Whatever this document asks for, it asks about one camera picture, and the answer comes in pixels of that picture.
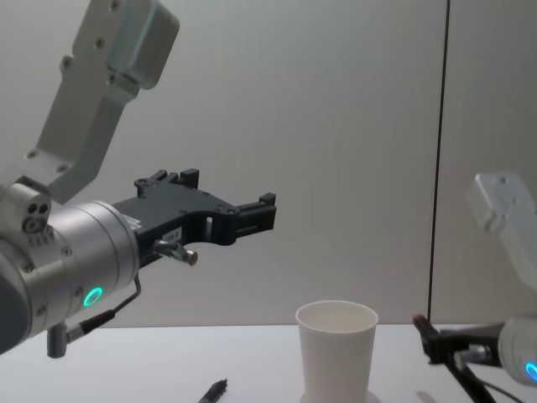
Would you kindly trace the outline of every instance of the white table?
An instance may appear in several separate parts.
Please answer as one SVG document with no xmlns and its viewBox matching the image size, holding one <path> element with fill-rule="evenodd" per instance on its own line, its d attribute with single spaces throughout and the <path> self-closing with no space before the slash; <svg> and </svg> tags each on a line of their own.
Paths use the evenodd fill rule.
<svg viewBox="0 0 537 403">
<path fill-rule="evenodd" d="M 303 393 L 294 326 L 102 329 L 60 360 L 46 357 L 45 343 L 39 335 L 0 356 L 2 403 L 196 403 L 224 378 L 221 403 L 299 403 Z M 537 402 L 537 389 L 501 369 L 476 372 Z M 411 326 L 378 328 L 369 389 L 371 403 L 470 402 L 445 368 L 427 364 Z"/>
</svg>

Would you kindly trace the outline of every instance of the green led ring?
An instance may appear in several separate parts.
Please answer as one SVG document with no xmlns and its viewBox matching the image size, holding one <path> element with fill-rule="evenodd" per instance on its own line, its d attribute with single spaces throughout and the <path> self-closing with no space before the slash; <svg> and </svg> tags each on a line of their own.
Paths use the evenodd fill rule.
<svg viewBox="0 0 537 403">
<path fill-rule="evenodd" d="M 84 306 L 89 307 L 99 301 L 102 297 L 102 288 L 96 287 L 90 292 L 87 293 L 86 298 L 84 298 Z"/>
</svg>

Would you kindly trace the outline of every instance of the cup rim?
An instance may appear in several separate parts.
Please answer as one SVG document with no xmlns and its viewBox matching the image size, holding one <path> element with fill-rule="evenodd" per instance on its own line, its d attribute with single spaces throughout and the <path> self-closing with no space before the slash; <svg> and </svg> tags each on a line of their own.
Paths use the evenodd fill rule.
<svg viewBox="0 0 537 403">
<path fill-rule="evenodd" d="M 337 302 L 337 303 L 340 303 L 340 304 L 345 304 L 345 305 L 352 305 L 352 306 L 356 306 L 356 307 L 359 307 L 359 308 L 362 308 L 362 309 L 365 309 L 366 311 L 368 311 L 369 313 L 372 313 L 373 314 L 373 317 L 374 317 L 374 323 L 370 326 L 367 326 L 367 327 L 364 327 L 364 328 L 361 328 L 360 330 L 348 330 L 348 331 L 331 331 L 331 330 L 325 330 L 325 329 L 319 329 L 318 327 L 312 327 L 308 324 L 306 324 L 305 322 L 303 322 L 302 320 L 300 320 L 299 316 L 300 316 L 300 313 L 311 307 L 311 306 L 314 306 L 314 305 L 320 305 L 320 304 L 325 304 L 327 302 Z M 298 309 L 298 311 L 295 313 L 295 320 L 296 322 L 300 325 L 300 326 L 303 326 L 307 329 L 310 329 L 314 332 L 322 332 L 322 333 L 327 333 L 327 334 L 353 334 L 353 333 L 360 333 L 360 332 L 366 332 L 367 330 L 370 330 L 374 327 L 376 327 L 378 325 L 378 314 L 372 309 L 370 308 L 369 306 L 365 306 L 363 304 L 358 304 L 357 302 L 351 302 L 351 301 L 340 301 L 340 300 L 326 300 L 326 301 L 316 301 L 316 302 L 311 302 L 309 304 L 306 304 L 302 307 L 300 307 Z"/>
</svg>

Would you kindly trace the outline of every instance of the paper cup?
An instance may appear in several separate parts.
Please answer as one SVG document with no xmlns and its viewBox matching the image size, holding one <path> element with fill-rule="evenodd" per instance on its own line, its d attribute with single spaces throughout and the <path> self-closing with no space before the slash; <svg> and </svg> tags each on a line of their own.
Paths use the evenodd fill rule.
<svg viewBox="0 0 537 403">
<path fill-rule="evenodd" d="M 296 312 L 304 403 L 365 403 L 378 315 L 347 301 L 319 301 Z"/>
</svg>

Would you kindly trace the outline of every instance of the black pen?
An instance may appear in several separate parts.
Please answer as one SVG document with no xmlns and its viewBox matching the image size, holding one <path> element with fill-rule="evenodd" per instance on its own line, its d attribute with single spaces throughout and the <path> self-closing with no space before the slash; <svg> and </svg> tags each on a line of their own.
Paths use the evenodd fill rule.
<svg viewBox="0 0 537 403">
<path fill-rule="evenodd" d="M 226 392 L 227 389 L 227 379 L 220 380 L 216 382 L 207 393 L 205 393 L 205 396 L 203 396 L 200 400 L 200 403 L 216 403 L 220 400 L 224 392 Z"/>
</svg>

